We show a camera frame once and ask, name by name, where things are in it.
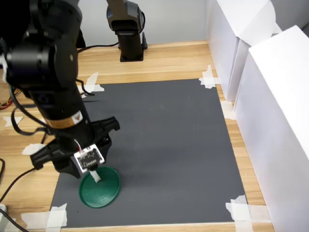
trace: gray mat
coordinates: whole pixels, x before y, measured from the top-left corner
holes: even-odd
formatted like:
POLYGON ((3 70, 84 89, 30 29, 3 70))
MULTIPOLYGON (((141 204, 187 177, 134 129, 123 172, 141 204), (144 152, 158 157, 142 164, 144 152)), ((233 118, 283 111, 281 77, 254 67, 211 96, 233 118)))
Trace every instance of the gray mat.
POLYGON ((244 195, 216 88, 198 80, 103 85, 85 100, 91 120, 115 116, 107 166, 121 190, 102 209, 83 205, 81 179, 60 174, 52 206, 68 227, 233 221, 225 203, 244 195))

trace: white wall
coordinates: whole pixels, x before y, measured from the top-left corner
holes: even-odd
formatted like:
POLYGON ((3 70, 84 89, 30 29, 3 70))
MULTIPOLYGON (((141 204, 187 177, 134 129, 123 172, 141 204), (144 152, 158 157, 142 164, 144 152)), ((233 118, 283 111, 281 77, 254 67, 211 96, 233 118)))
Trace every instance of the white wall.
MULTIPOLYGON (((132 0, 146 16, 147 43, 159 44, 206 39, 205 1, 132 0)), ((113 44, 117 36, 106 19, 106 0, 80 0, 82 32, 86 45, 113 44)))
MULTIPOLYGON (((206 39, 207 16, 212 0, 131 0, 146 15, 145 34, 149 44, 206 39)), ((272 0, 277 23, 286 30, 309 22, 309 0, 272 0)), ((118 41, 106 19, 106 0, 80 0, 82 31, 86 45, 118 41)))
POLYGON ((302 28, 309 22, 309 0, 271 0, 279 27, 286 30, 294 25, 302 28))

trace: robotic arm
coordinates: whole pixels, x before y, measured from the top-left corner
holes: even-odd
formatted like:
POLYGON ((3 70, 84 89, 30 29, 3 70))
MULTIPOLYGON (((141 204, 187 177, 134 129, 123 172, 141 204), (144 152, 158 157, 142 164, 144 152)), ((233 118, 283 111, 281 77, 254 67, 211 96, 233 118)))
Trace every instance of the robotic arm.
MULTIPOLYGON (((108 118, 90 122, 88 113, 78 91, 78 53, 75 48, 82 13, 76 0, 30 0, 30 24, 23 40, 9 48, 5 59, 7 73, 5 81, 10 84, 10 94, 23 113, 44 128, 55 139, 46 147, 30 156, 38 170, 52 161, 58 172, 80 177, 78 168, 71 157, 80 147, 96 145, 89 151, 79 166, 95 170, 106 160, 112 145, 111 130, 119 130, 118 121, 108 118), (46 124, 25 110, 14 96, 19 88, 31 98, 44 117, 46 124)), ((23 135, 33 132, 21 131, 14 122, 14 129, 23 135)))

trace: white tape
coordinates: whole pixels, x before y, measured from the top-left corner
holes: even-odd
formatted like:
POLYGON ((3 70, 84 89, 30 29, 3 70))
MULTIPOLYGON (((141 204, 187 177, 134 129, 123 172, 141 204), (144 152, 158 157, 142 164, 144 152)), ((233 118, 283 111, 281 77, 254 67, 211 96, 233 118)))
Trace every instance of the white tape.
POLYGON ((229 118, 231 120, 236 120, 233 104, 228 101, 220 101, 221 108, 223 111, 224 118, 229 118))
POLYGON ((19 232, 19 229, 13 225, 11 222, 8 221, 8 224, 4 230, 4 232, 19 232))
POLYGON ((231 199, 225 206, 235 221, 236 232, 253 232, 252 222, 271 223, 267 207, 247 204, 245 195, 231 199))
POLYGON ((203 72, 203 77, 199 78, 201 85, 204 85, 205 88, 213 88, 216 85, 219 85, 219 79, 217 77, 213 77, 211 65, 208 65, 208 68, 205 72, 203 72))
POLYGON ((3 68, 2 80, 3 80, 4 83, 7 83, 6 82, 6 72, 7 72, 7 69, 8 69, 8 64, 6 63, 6 60, 4 58, 4 54, 2 54, 0 56, 0 64, 2 64, 2 68, 3 68))
MULTIPOLYGON (((24 117, 14 117, 14 118, 15 118, 16 123, 18 124, 24 117)), ((12 126, 11 117, 3 116, 3 119, 6 121, 5 127, 12 126)))
POLYGON ((22 151, 21 154, 23 155, 32 155, 36 153, 37 151, 41 150, 43 147, 45 147, 44 144, 29 144, 25 147, 25 149, 22 151))
POLYGON ((94 178, 96 183, 101 180, 100 176, 98 175, 98 173, 96 171, 89 171, 89 172, 92 175, 92 177, 94 178))
POLYGON ((67 225, 67 204, 61 207, 52 207, 51 211, 41 213, 22 214, 22 220, 29 230, 45 230, 47 232, 60 232, 61 227, 67 225))
MULTIPOLYGON (((92 93, 92 92, 103 92, 104 91, 104 88, 102 88, 100 85, 96 85, 97 78, 98 78, 98 72, 92 74, 87 79, 87 82, 84 85, 85 90, 87 92, 92 93)), ((83 92, 82 86, 77 86, 77 87, 78 87, 78 91, 82 93, 83 92)))

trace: green object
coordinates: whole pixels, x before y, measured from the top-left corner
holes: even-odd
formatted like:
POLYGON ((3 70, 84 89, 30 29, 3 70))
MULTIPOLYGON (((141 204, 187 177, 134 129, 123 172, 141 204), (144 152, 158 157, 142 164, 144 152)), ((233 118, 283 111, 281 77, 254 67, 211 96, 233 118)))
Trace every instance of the green object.
POLYGON ((88 173, 79 185, 79 197, 85 205, 91 208, 103 208, 117 197, 120 190, 120 178, 114 168, 102 167, 96 171, 101 180, 96 183, 88 173))

